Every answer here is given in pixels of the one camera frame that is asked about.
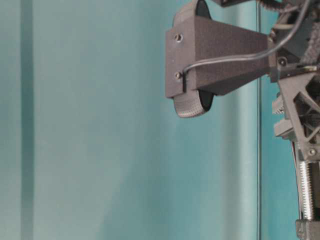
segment vertical line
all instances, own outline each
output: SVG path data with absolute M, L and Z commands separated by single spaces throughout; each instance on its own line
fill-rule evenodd
M 256 30 L 261 32 L 261 8 L 256 2 Z M 256 239 L 262 239 L 262 78 L 257 79 L 257 228 Z
M 33 0 L 20 1 L 21 54 L 21 240 L 34 239 L 34 58 Z

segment glass panel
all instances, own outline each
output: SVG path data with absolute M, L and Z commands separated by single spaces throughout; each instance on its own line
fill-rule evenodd
M 164 34 L 188 0 L 4 2 L 3 239 L 256 239 L 257 82 L 193 119 L 164 97 Z M 254 1 L 208 4 L 257 29 Z
M 262 32 L 268 34 L 277 14 L 262 10 Z M 262 79 L 262 239 L 296 239 L 298 197 L 294 161 L 288 140 L 274 135 L 274 124 L 282 115 L 272 115 L 272 101 L 279 91 L 268 77 Z

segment teal background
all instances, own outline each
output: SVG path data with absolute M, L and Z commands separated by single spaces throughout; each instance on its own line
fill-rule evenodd
M 0 239 L 257 239 L 257 81 L 194 119 L 164 97 L 164 32 L 187 2 L 0 0 Z M 208 5 L 215 20 L 258 27 L 253 1 Z M 262 30 L 274 19 L 263 12 Z M 265 240 L 294 237 L 298 212 L 268 81 Z

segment bolt head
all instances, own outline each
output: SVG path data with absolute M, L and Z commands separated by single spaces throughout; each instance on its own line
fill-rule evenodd
M 182 77 L 182 74 L 180 72 L 178 72 L 178 71 L 174 74 L 174 78 L 176 80 L 179 80 L 181 77 Z
M 315 156 L 317 154 L 317 151 L 314 148 L 310 148 L 308 154 L 309 156 Z
M 286 60 L 284 60 L 283 58 L 281 58 L 281 59 L 279 59 L 279 64 L 280 64 L 280 66 L 282 66 L 282 67 L 284 67 L 284 66 L 286 66 L 287 65 L 287 62 L 286 62 Z
M 180 34 L 180 33 L 177 33 L 176 35 L 174 35 L 174 40 L 175 40 L 177 43 L 181 43 L 183 39 L 184 39 L 184 37 L 183 37 L 183 35 Z

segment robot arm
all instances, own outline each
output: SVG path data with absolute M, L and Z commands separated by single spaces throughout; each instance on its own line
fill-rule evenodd
M 245 0 L 214 0 L 226 7 Z M 296 168 L 300 239 L 320 239 L 320 5 L 257 0 L 279 17 L 269 35 L 211 19 L 193 0 L 166 33 L 165 94 L 181 118 L 200 116 L 223 96 L 265 74 L 280 89 L 272 103 L 277 137 L 290 140 Z

